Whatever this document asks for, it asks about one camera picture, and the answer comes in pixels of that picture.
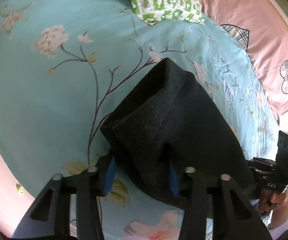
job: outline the metal screw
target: metal screw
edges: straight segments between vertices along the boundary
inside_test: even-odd
[[[222,174],[221,175],[221,180],[229,181],[231,179],[231,176],[228,174]]]
[[[185,168],[186,173],[194,173],[195,171],[196,171],[196,169],[194,167],[186,167]]]
[[[87,171],[88,172],[96,172],[97,171],[97,167],[96,166],[89,166],[88,168],[87,168]]]
[[[55,174],[52,176],[52,180],[61,180],[63,178],[62,174]]]

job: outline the pink blanket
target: pink blanket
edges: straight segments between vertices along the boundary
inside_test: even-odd
[[[202,0],[204,13],[247,50],[280,129],[288,133],[288,33],[268,0]]]

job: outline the finger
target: finger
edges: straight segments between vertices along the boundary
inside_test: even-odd
[[[274,192],[271,196],[271,202],[276,203],[276,204],[282,204],[285,202],[286,197],[287,197],[286,193],[278,194],[278,193]]]
[[[281,203],[275,203],[274,205],[275,205],[274,210],[283,206],[283,204],[281,204]]]
[[[260,192],[260,202],[265,203],[268,202],[272,192],[268,189],[262,188]]]
[[[260,213],[263,213],[269,210],[269,205],[267,202],[259,202],[257,209]]]

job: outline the light blue floral sheet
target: light blue floral sheet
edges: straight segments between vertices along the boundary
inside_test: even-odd
[[[239,43],[206,16],[205,25],[148,26],[130,8],[130,0],[0,0],[0,153],[33,196],[53,174],[78,174],[108,153],[100,124],[164,57],[195,75],[247,159],[274,158],[278,126]],[[121,171],[102,210],[107,239],[175,240],[183,216]]]

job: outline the black cloth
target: black cloth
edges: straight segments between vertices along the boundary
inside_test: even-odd
[[[116,162],[142,191],[185,208],[169,188],[169,161],[204,174],[253,182],[242,149],[216,105],[196,81],[166,58],[127,95],[101,126]]]

